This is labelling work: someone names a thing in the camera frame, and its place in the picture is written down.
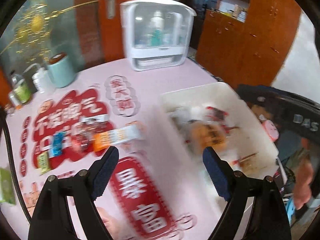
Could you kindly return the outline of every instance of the green package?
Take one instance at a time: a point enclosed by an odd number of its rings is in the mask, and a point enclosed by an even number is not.
[[[11,174],[2,168],[0,168],[0,202],[7,202],[12,205],[16,204]]]

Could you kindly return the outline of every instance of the white wall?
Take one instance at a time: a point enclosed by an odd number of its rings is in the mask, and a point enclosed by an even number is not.
[[[314,40],[313,24],[303,12],[291,50],[272,86],[320,103],[320,62]]]

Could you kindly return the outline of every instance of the transparent storage box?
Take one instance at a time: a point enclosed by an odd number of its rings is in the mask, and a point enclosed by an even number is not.
[[[186,59],[195,11],[173,0],[121,4],[124,50],[134,70],[181,65]]]

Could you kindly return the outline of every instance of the brown lid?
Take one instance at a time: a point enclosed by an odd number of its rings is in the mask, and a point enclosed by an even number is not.
[[[67,54],[64,52],[54,55],[52,58],[49,59],[49,64],[52,65],[54,63],[57,63],[58,61],[62,60],[66,55]]]

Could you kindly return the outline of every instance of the light blue canister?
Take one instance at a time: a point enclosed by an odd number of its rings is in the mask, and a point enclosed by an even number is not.
[[[76,78],[76,72],[64,52],[49,59],[48,70],[50,71],[53,83],[57,88],[63,88],[71,84]]]

